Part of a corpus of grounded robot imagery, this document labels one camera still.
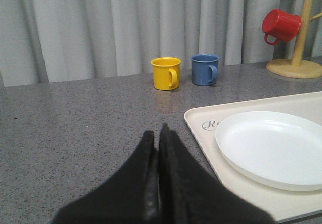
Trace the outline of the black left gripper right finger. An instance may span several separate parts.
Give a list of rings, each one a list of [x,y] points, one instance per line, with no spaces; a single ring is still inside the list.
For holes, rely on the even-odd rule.
[[[159,140],[159,186],[164,223],[273,223],[209,175],[166,124]]]

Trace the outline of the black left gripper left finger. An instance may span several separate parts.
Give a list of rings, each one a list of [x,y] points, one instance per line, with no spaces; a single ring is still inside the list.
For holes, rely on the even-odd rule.
[[[154,133],[146,131],[113,176],[62,208],[52,223],[159,223],[157,169]]]

